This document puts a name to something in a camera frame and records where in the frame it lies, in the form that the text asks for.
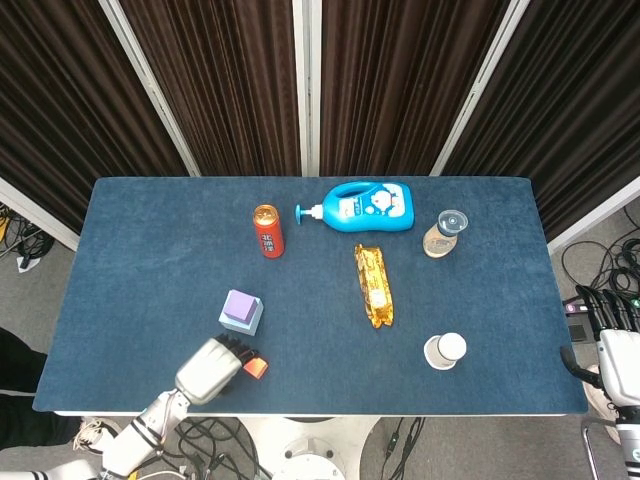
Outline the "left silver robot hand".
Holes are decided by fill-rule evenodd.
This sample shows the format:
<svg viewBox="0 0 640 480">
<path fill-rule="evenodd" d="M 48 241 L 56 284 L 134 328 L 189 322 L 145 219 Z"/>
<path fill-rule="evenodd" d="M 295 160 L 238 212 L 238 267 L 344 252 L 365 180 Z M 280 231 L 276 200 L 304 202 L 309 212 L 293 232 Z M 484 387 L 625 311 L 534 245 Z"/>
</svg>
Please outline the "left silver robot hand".
<svg viewBox="0 0 640 480">
<path fill-rule="evenodd" d="M 219 395 L 232 378 L 259 351 L 228 334 L 208 339 L 177 371 L 176 388 L 193 405 L 205 405 Z"/>
</svg>

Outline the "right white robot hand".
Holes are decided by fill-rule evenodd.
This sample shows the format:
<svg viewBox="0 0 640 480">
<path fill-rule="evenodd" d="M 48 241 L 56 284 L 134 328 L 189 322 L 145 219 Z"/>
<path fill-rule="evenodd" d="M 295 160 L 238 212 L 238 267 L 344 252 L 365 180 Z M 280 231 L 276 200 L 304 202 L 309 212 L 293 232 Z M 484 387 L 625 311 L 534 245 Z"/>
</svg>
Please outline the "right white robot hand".
<svg viewBox="0 0 640 480">
<path fill-rule="evenodd" d="M 639 407 L 639 306 L 611 290 L 576 287 L 586 306 L 599 371 L 578 365 L 573 350 L 560 348 L 565 368 L 575 378 L 604 392 L 619 410 Z"/>
</svg>

